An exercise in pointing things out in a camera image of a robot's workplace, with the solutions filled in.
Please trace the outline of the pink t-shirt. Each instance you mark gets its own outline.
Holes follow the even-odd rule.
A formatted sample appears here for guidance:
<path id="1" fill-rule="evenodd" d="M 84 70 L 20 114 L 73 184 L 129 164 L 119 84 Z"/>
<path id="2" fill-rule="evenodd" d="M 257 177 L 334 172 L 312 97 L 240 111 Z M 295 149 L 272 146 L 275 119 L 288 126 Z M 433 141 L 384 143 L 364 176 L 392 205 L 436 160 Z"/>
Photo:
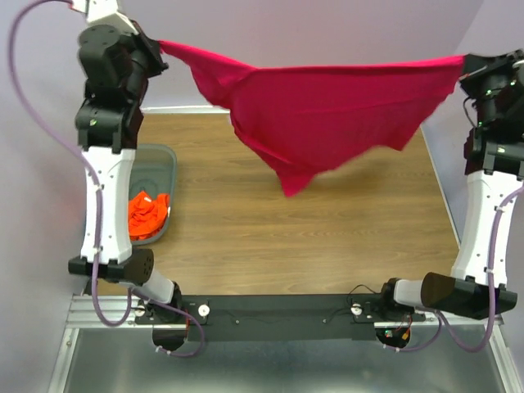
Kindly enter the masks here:
<path id="1" fill-rule="evenodd" d="M 260 68 L 181 43 L 200 94 L 230 114 L 238 139 L 278 176 L 287 197 L 374 147 L 400 151 L 454 91 L 462 55 L 384 65 Z"/>

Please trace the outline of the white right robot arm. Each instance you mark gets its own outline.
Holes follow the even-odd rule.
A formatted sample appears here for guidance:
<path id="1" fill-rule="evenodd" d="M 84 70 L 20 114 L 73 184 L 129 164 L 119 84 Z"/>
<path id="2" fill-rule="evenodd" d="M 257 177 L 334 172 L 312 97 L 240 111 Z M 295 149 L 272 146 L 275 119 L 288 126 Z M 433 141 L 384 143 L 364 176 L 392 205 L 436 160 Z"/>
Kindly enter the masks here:
<path id="1" fill-rule="evenodd" d="M 468 206 L 458 256 L 448 275 L 386 282 L 376 304 L 388 321 L 418 307 L 481 320 L 517 304 L 507 288 L 506 249 L 523 186 L 523 51 L 468 54 L 459 83 L 477 117 L 463 148 Z"/>

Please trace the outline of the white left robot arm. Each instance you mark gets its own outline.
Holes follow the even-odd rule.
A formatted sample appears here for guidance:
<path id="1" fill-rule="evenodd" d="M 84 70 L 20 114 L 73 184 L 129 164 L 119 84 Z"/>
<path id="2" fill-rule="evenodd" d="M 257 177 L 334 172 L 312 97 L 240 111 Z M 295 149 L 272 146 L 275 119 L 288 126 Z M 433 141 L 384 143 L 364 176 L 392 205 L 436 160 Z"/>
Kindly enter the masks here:
<path id="1" fill-rule="evenodd" d="M 86 75 L 84 101 L 75 117 L 86 169 L 86 225 L 78 256 L 68 271 L 119 283 L 155 301 L 163 323 L 181 315 L 179 286 L 154 267 L 149 249 L 129 237 L 128 199 L 142 125 L 140 109 L 148 80 L 167 69 L 158 42 L 144 33 L 125 34 L 112 25 L 88 27 L 79 36 L 79 62 Z"/>

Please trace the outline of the clear plastic bin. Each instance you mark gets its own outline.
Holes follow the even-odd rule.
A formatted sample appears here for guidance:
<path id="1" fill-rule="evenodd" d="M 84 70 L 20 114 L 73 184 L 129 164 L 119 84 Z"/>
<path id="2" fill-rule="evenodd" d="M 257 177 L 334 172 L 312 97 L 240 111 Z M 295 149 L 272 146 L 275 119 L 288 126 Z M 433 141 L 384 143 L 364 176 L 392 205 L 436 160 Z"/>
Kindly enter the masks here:
<path id="1" fill-rule="evenodd" d="M 136 150 L 115 154 L 109 147 L 91 147 L 83 153 L 95 169 L 102 190 L 102 245 L 115 238 L 109 231 L 127 221 L 125 202 L 140 191 L 151 198 L 161 193 L 174 202 L 177 157 L 166 145 L 140 144 Z"/>

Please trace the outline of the orange t-shirt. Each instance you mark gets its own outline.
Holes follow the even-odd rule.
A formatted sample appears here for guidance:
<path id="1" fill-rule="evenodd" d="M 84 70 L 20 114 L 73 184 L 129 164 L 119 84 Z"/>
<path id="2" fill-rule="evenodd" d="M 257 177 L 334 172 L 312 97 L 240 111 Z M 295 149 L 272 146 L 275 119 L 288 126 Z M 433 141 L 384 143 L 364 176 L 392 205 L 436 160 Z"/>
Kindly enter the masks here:
<path id="1" fill-rule="evenodd" d="M 159 234 L 170 211 L 170 195 L 161 193 L 151 198 L 140 191 L 128 204 L 128 227 L 131 241 L 144 241 Z"/>

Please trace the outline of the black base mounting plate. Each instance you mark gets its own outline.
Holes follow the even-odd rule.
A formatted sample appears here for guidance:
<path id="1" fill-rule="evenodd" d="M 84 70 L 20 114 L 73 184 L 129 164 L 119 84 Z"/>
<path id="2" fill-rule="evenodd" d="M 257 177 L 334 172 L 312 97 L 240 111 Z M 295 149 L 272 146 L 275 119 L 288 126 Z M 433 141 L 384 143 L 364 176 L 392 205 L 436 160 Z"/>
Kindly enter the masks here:
<path id="1" fill-rule="evenodd" d="M 155 344 L 400 338 L 423 316 L 378 294 L 185 296 L 178 312 L 140 300 L 135 322 Z"/>

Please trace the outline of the aluminium front frame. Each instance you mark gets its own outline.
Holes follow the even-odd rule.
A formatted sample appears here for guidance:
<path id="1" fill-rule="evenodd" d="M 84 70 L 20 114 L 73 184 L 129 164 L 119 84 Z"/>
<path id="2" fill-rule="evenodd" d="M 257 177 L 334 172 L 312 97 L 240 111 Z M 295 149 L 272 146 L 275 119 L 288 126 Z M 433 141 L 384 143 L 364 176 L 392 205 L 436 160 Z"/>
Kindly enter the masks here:
<path id="1" fill-rule="evenodd" d="M 183 314 L 70 303 L 52 392 L 520 392 L 497 318 L 385 309 L 378 295 L 186 296 Z"/>

